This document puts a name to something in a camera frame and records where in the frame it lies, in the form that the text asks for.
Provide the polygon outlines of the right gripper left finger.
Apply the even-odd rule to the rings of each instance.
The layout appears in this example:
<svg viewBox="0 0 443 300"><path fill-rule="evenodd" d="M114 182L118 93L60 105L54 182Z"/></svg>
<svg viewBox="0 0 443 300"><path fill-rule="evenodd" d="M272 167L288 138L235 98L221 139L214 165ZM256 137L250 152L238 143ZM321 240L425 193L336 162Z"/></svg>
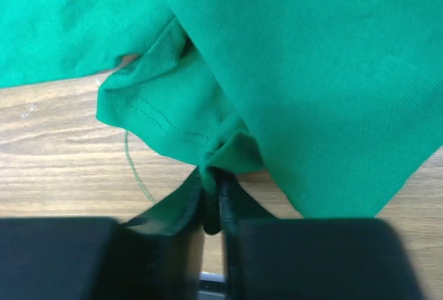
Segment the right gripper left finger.
<svg viewBox="0 0 443 300"><path fill-rule="evenodd" d="M201 180L194 171L121 223L104 217L1 220L2 299L196 299Z"/></svg>

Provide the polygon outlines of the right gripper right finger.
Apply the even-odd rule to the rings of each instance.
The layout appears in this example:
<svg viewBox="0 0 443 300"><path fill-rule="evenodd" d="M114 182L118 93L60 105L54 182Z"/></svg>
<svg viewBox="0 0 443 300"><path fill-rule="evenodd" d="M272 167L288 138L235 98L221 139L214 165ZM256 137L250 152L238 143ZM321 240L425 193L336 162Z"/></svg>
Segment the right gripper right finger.
<svg viewBox="0 0 443 300"><path fill-rule="evenodd" d="M398 233L380 219L280 219L217 176L228 299L423 299Z"/></svg>

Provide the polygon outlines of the green t shirt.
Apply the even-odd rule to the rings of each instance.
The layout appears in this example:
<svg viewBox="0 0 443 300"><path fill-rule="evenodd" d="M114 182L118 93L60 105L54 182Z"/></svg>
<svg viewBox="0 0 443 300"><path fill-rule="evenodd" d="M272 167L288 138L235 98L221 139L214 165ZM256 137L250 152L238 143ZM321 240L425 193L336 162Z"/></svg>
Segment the green t shirt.
<svg viewBox="0 0 443 300"><path fill-rule="evenodd" d="M1 86L113 69L97 119L269 171L306 218L372 217L442 145L442 0L1 0Z"/></svg>

